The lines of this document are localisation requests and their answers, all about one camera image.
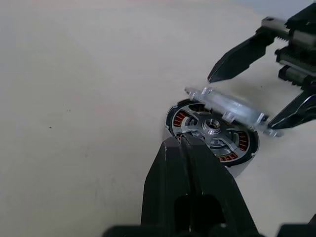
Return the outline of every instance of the center bearing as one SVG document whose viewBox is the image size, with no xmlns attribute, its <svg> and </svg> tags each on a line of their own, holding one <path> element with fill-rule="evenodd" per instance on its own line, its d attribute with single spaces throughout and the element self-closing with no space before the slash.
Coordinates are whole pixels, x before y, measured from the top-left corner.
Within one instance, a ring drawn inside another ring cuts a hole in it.
<svg viewBox="0 0 316 237">
<path fill-rule="evenodd" d="M 205 120 L 202 124 L 203 129 L 210 135 L 218 134 L 221 131 L 219 121 L 213 118 Z"/>
</svg>

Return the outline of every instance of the white table surface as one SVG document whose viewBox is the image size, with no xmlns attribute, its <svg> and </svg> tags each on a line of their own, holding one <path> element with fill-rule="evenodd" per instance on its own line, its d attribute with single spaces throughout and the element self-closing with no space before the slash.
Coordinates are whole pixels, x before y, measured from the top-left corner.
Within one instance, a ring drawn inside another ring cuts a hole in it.
<svg viewBox="0 0 316 237">
<path fill-rule="evenodd" d="M 0 9 L 1 237 L 99 237 L 139 224 L 167 110 L 264 16 L 228 0 L 5 0 Z M 274 51 L 214 84 L 276 115 L 300 89 Z M 316 123 L 261 136 L 236 178 L 260 232 L 316 213 Z"/>
</svg>

